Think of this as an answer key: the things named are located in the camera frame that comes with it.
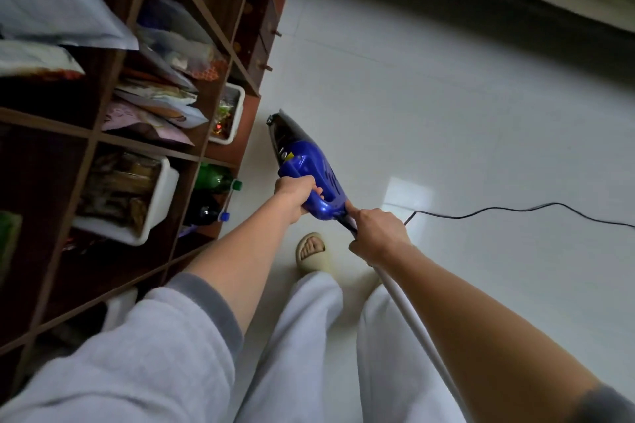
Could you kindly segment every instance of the white tile floor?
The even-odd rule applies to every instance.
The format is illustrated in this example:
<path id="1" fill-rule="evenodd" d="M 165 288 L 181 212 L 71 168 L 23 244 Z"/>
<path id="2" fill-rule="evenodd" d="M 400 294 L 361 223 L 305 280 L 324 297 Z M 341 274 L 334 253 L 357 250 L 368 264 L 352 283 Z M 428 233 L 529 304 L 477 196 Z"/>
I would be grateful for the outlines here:
<path id="1" fill-rule="evenodd" d="M 635 221 L 635 45 L 508 0 L 287 0 L 226 230 L 269 196 L 264 121 L 282 107 L 318 142 L 359 207 L 463 214 L 561 201 Z M 300 237 L 320 231 L 345 290 L 329 335 L 329 422 L 361 421 L 355 325 L 373 273 L 334 222 L 305 217 L 276 258 L 237 365 L 227 421 L 295 281 Z M 635 233 L 563 209 L 417 216 L 440 264 L 519 312 L 635 397 Z"/>

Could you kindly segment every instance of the power cord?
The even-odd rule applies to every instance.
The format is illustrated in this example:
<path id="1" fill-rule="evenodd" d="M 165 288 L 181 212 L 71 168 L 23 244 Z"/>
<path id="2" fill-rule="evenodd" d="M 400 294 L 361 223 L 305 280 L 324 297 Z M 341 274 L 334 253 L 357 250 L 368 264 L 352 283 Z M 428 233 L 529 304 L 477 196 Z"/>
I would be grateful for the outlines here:
<path id="1" fill-rule="evenodd" d="M 609 221 L 609 220 L 605 220 L 605 219 L 597 219 L 597 218 L 594 218 L 594 217 L 591 217 L 591 216 L 587 216 L 586 214 L 583 214 L 580 211 L 578 211 L 576 209 L 573 209 L 571 206 L 567 206 L 566 204 L 557 203 L 557 202 L 545 203 L 545 204 L 541 204 L 539 206 L 530 207 L 530 208 L 527 208 L 527 209 L 513 209 L 513 208 L 509 208 L 509 207 L 491 206 L 491 207 L 483 208 L 483 209 L 480 209 L 478 211 L 472 212 L 471 214 L 466 214 L 465 216 L 448 216 L 446 214 L 437 214 L 437 213 L 428 212 L 428 211 L 414 211 L 410 215 L 410 217 L 406 219 L 406 222 L 404 222 L 403 224 L 404 224 L 404 226 L 406 226 L 412 220 L 412 218 L 414 218 L 418 213 L 426 214 L 428 216 L 433 216 L 433 217 L 440 217 L 440 218 L 443 218 L 443 219 L 466 219 L 468 217 L 476 216 L 477 214 L 480 214 L 481 212 L 489 211 L 490 209 L 500 209 L 502 211 L 513 211 L 513 212 L 531 212 L 531 211 L 537 211 L 538 209 L 543 209 L 543 208 L 549 207 L 549 206 L 562 206 L 562 207 L 565 207 L 569 211 L 575 212 L 578 216 L 582 216 L 584 219 L 588 219 L 588 220 L 593 221 L 593 222 L 600 222 L 602 224 L 612 224 L 614 226 L 626 226 L 626 227 L 631 227 L 631 228 L 635 229 L 635 226 L 633 224 L 628 224 L 626 222 Z"/>

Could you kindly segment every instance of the blue vacuum cleaner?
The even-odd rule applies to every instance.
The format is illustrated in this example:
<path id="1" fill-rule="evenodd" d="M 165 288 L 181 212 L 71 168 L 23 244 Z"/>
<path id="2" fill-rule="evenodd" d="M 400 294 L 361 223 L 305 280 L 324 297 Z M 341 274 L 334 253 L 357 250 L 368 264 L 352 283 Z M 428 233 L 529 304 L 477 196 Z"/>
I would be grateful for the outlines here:
<path id="1" fill-rule="evenodd" d="M 280 110 L 267 118 L 269 135 L 273 144 L 275 156 L 280 169 L 280 177 L 302 177 L 311 175 L 316 180 L 316 186 L 322 188 L 322 199 L 317 193 L 311 193 L 303 204 L 304 208 L 320 220 L 336 220 L 346 227 L 353 237 L 357 237 L 355 221 L 348 216 L 345 203 L 347 200 L 344 190 L 340 186 L 335 173 L 328 163 L 326 156 L 309 135 L 288 114 Z M 445 364 L 436 351 L 434 344 L 424 324 L 417 315 L 405 293 L 395 281 L 380 268 L 374 268 L 393 301 L 401 311 L 410 329 L 417 336 L 419 343 L 439 372 L 444 383 L 454 396 L 459 408 L 463 412 L 466 422 L 472 421 L 467 408 L 458 393 Z"/>

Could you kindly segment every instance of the vacuum handle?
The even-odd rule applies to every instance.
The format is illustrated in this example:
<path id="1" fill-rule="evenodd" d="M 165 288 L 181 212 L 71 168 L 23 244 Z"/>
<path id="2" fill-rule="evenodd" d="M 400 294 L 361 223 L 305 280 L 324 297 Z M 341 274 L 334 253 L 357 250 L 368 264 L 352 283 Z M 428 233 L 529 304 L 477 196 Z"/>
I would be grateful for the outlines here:
<path id="1" fill-rule="evenodd" d="M 302 177 L 303 175 L 297 170 L 294 164 L 291 163 L 291 160 L 283 163 L 278 170 L 278 176 L 280 177 Z M 311 215 L 318 219 L 329 220 L 332 219 L 332 212 L 335 208 L 335 205 L 332 205 L 328 201 L 324 201 L 319 194 L 314 191 L 311 191 L 309 194 L 309 198 L 302 205 Z"/>

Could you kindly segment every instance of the white plastic bin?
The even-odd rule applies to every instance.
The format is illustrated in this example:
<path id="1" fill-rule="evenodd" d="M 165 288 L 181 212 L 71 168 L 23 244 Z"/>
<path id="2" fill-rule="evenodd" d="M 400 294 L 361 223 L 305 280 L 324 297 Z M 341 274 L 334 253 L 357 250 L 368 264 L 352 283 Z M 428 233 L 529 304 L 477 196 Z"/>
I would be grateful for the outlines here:
<path id="1" fill-rule="evenodd" d="M 238 96 L 238 103 L 236 104 L 236 112 L 234 113 L 234 120 L 232 121 L 232 129 L 229 130 L 229 137 L 227 139 L 223 139 L 222 137 L 217 137 L 215 135 L 210 136 L 210 142 L 215 142 L 216 144 L 231 144 L 236 137 L 236 133 L 238 132 L 238 126 L 240 125 L 240 120 L 242 117 L 242 106 L 244 104 L 244 89 L 236 84 L 230 84 L 227 82 L 225 84 L 225 91 L 228 91 L 231 94 L 231 97 Z"/>
<path id="2" fill-rule="evenodd" d="M 145 243 L 150 230 L 168 215 L 172 197 L 179 181 L 179 173 L 176 169 L 170 167 L 170 161 L 165 156 L 150 154 L 144 154 L 144 156 L 161 161 L 161 172 L 154 188 L 154 194 L 148 207 L 146 221 L 141 234 L 138 235 L 132 227 L 120 226 L 112 221 L 97 217 L 75 216 L 73 218 L 73 227 L 131 246 L 140 246 Z"/>

